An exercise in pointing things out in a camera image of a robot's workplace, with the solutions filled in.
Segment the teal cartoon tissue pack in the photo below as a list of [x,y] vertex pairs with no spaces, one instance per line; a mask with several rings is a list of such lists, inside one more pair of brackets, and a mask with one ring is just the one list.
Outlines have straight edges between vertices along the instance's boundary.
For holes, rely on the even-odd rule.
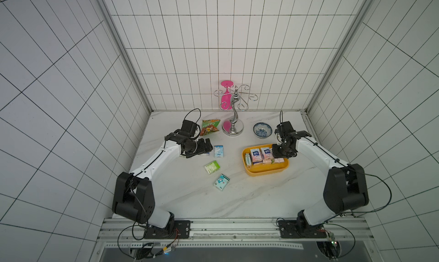
[[228,178],[226,175],[221,174],[218,179],[214,182],[214,186],[220,190],[223,191],[226,186],[229,184],[230,178]]

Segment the light blue cartoon tissue pack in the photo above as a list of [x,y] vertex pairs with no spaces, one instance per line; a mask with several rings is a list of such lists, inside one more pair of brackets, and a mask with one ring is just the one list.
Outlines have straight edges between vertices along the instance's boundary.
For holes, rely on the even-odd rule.
[[215,158],[223,158],[224,157],[224,146],[216,145],[214,147],[214,157]]

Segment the lime green tissue pack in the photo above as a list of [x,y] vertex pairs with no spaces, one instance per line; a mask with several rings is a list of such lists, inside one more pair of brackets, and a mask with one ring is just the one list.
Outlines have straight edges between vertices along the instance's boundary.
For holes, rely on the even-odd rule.
[[221,169],[219,163],[216,160],[208,163],[207,165],[204,166],[204,168],[208,174],[213,174]]

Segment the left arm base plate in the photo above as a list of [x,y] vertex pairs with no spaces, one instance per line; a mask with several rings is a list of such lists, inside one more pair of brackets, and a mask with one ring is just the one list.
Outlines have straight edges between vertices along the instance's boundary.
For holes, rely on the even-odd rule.
[[165,228],[150,225],[144,233],[144,239],[188,239],[190,220],[173,220]]

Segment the pink blue tissue pack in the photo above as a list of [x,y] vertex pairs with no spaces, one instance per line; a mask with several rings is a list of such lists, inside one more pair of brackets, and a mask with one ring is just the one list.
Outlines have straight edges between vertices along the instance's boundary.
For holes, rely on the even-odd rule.
[[274,156],[270,147],[261,147],[261,157],[263,164],[273,164]]

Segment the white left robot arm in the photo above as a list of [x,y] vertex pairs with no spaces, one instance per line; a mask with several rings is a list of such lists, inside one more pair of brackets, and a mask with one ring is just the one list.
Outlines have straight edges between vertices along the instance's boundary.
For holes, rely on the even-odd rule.
[[159,150],[139,168],[117,177],[113,213],[139,224],[162,229],[172,227],[170,222],[173,214],[155,204],[153,179],[168,169],[169,164],[178,157],[184,156],[188,159],[212,150],[213,145],[209,138],[192,140],[172,133]]

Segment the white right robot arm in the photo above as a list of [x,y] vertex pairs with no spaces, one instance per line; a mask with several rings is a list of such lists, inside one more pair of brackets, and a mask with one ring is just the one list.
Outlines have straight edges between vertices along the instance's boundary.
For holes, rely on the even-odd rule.
[[298,213],[296,218],[298,230],[316,228],[345,211],[369,204],[365,172],[360,165],[351,165],[339,159],[315,142],[304,130],[282,132],[277,129],[276,133],[280,137],[280,143],[272,146],[275,158],[290,159],[299,153],[303,154],[326,177],[322,199]]

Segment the yellow plastic storage box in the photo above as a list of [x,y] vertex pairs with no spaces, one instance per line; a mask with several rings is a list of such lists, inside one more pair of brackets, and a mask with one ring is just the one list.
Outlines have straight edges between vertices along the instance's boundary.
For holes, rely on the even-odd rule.
[[284,159],[283,161],[274,161],[273,163],[270,163],[270,164],[260,163],[260,164],[256,164],[256,165],[254,165],[253,161],[250,160],[250,165],[248,165],[247,161],[246,161],[246,154],[252,155],[251,150],[261,149],[261,148],[265,148],[265,147],[271,148],[272,144],[251,146],[251,147],[245,148],[242,151],[242,161],[244,164],[245,171],[249,176],[255,177],[255,176],[263,176],[263,175],[270,175],[270,174],[274,174],[274,173],[279,173],[279,172],[286,170],[289,167],[289,160],[288,159]]

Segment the white blue tissue pack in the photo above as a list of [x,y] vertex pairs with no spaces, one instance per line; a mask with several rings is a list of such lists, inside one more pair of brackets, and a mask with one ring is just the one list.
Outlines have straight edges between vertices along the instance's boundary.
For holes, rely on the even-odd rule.
[[253,165],[262,164],[262,154],[260,148],[254,148],[250,150],[250,158]]

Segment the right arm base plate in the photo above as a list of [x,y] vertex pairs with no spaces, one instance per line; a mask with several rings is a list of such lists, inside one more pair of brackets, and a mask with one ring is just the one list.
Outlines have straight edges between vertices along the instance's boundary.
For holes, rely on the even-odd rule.
[[319,226],[309,226],[302,221],[285,220],[278,218],[276,226],[283,239],[326,239],[327,233],[321,231]]

